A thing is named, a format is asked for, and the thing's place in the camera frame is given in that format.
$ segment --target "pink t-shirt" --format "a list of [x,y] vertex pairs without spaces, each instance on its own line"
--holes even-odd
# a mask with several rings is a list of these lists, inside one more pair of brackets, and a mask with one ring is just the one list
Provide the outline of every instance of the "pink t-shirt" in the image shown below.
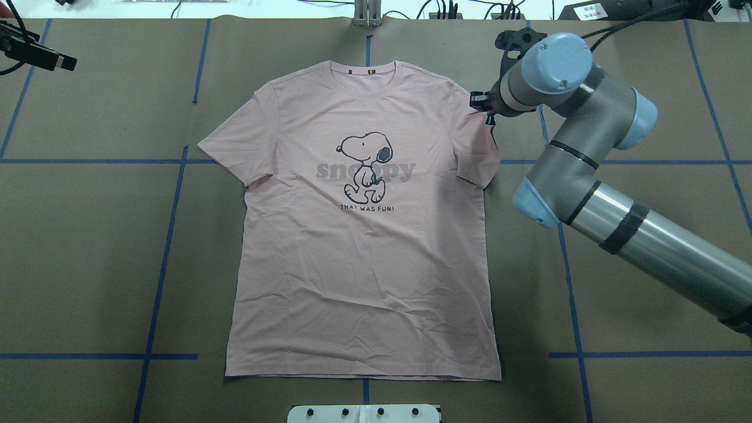
[[500,380],[486,115],[405,62],[268,82],[199,143],[245,185],[227,376]]

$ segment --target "blue joint cap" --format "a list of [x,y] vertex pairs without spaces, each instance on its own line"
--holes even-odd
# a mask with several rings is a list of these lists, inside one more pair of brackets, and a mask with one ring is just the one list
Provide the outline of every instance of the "blue joint cap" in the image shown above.
[[535,43],[522,58],[522,76],[543,94],[577,89],[593,67],[593,54],[579,35],[560,32]]
[[543,227],[550,229],[559,223],[559,218],[527,177],[512,197],[512,204],[525,216]]
[[655,104],[643,97],[636,88],[632,87],[632,91],[637,96],[635,117],[632,119],[632,125],[629,127],[629,131],[626,132],[624,139],[614,146],[619,150],[629,150],[639,144],[650,133],[650,130],[653,129],[653,125],[656,124],[656,120],[658,119],[658,108]]

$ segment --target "gray robot arm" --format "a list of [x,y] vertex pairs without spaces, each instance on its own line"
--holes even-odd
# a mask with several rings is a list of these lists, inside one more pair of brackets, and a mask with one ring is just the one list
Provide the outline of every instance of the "gray robot arm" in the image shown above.
[[544,38],[508,72],[503,67],[481,100],[486,111],[515,116],[546,105],[566,118],[515,194],[514,206],[544,227],[568,224],[752,336],[752,266],[594,176],[612,148],[633,147],[650,132],[657,116],[653,103],[595,65],[574,34]]

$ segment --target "short sleeve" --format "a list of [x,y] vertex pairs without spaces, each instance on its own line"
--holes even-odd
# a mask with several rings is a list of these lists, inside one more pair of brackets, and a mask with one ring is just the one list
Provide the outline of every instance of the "short sleeve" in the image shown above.
[[199,142],[199,148],[248,185],[273,174],[278,126],[277,95],[266,84]]
[[445,119],[457,159],[457,176],[485,188],[499,168],[501,154],[493,139],[488,116],[470,107],[470,93],[452,84]]

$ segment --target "cartoon dog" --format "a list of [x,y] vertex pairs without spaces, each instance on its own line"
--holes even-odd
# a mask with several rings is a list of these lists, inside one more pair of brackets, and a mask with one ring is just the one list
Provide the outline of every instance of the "cartoon dog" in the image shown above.
[[344,195],[352,202],[368,204],[380,202],[387,191],[387,183],[376,178],[373,164],[386,163],[392,159],[392,145],[381,132],[369,132],[364,136],[348,136],[337,147],[337,152],[360,162],[353,175],[354,185],[344,186]]

